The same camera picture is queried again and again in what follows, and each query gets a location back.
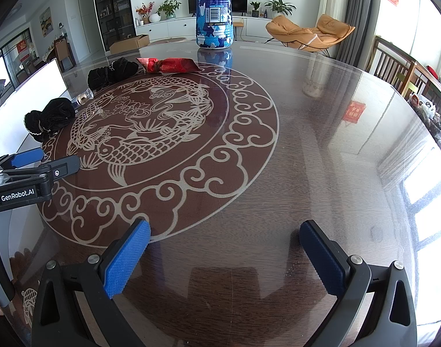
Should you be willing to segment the black beaded scrunchie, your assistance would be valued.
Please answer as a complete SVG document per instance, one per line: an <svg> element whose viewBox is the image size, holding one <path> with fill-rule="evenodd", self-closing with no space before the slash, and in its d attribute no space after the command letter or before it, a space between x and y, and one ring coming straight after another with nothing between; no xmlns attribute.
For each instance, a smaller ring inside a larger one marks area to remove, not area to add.
<svg viewBox="0 0 441 347"><path fill-rule="evenodd" d="M24 116L24 126L40 143L51 139L75 119L75 108L64 97L51 99L42 111L32 110Z"/></svg>

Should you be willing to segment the red foil snack packet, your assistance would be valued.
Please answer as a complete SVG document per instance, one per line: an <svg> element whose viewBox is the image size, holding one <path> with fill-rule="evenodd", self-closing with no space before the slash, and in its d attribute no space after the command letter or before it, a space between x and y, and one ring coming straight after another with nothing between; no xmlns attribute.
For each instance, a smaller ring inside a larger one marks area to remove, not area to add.
<svg viewBox="0 0 441 347"><path fill-rule="evenodd" d="M186 74L200 71L195 61L188 58L137 58L137 61L149 74Z"/></svg>

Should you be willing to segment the black velvet scrunchie far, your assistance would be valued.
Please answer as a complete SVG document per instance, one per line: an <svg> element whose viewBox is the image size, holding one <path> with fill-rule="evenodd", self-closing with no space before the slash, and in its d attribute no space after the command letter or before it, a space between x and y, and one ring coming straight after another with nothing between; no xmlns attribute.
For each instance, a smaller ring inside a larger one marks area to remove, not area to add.
<svg viewBox="0 0 441 347"><path fill-rule="evenodd" d="M138 70L138 63L121 57L113 61L109 66L90 70L88 72L87 84L90 90L96 92L133 77Z"/></svg>

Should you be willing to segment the cardboard box on floor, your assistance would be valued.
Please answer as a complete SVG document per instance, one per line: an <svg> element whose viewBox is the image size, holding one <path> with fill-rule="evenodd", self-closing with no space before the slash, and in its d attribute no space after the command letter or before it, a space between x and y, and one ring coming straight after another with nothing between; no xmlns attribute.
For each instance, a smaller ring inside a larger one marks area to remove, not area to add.
<svg viewBox="0 0 441 347"><path fill-rule="evenodd" d="M138 50L150 44L150 38L147 34L136 36L133 38L127 38L113 43L110 46L111 54L124 53L128 51Z"/></svg>

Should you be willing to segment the wooden dining chair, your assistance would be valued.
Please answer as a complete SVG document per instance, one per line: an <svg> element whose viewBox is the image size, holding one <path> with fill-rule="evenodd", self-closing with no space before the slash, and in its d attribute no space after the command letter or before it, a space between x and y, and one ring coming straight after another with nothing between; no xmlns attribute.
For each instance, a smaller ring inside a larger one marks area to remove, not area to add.
<svg viewBox="0 0 441 347"><path fill-rule="evenodd" d="M423 95L428 83L418 61L380 36L374 39L366 72L387 82L404 98Z"/></svg>

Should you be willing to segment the orange lounge chair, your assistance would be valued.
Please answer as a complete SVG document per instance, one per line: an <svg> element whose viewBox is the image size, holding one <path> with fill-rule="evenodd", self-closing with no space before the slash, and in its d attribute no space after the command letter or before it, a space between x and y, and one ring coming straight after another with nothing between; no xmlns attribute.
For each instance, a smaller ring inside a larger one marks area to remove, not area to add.
<svg viewBox="0 0 441 347"><path fill-rule="evenodd" d="M301 27L278 15L265 26L274 40L293 49L309 53L321 52L344 41L355 27L323 14L315 27Z"/></svg>

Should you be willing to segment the white cardboard sorting box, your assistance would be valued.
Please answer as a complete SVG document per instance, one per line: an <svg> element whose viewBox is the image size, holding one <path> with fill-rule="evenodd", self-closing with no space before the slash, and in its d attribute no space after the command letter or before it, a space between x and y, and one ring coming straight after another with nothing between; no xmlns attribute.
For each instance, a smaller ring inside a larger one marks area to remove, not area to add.
<svg viewBox="0 0 441 347"><path fill-rule="evenodd" d="M0 157L16 153L29 136L24 116L43 110L51 99L71 99L56 60L50 61L25 80L0 107Z"/></svg>

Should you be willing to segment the blue camouflage bottle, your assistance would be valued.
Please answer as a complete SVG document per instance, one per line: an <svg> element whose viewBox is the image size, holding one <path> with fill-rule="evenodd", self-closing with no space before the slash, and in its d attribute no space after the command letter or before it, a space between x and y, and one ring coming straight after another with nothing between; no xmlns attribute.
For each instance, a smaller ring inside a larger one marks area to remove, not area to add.
<svg viewBox="0 0 441 347"><path fill-rule="evenodd" d="M227 49L234 42L231 0L196 0L196 43L200 48Z"/></svg>

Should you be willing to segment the white tv cabinet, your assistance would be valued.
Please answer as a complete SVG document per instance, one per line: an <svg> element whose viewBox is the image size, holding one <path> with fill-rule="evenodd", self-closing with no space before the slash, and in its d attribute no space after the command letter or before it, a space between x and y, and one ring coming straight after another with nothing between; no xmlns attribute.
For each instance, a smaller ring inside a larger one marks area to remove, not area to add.
<svg viewBox="0 0 441 347"><path fill-rule="evenodd" d="M238 30L238 40L266 41L271 38L271 35L268 34L266 30L266 24L270 22L267 18L233 16L233 22L234 21L244 22L244 28ZM136 27L136 34L147 34L150 38L150 42L168 38L194 40L196 38L195 26L195 17L175 18Z"/></svg>

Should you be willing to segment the small wooden bench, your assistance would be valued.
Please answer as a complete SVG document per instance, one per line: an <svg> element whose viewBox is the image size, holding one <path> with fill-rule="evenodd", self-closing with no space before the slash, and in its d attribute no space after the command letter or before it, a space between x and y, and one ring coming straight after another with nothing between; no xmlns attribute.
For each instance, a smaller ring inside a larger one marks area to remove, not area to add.
<svg viewBox="0 0 441 347"><path fill-rule="evenodd" d="M244 28L244 22L243 21L234 21L233 22L233 33L234 33L234 40L236 41L238 39L238 30Z"/></svg>

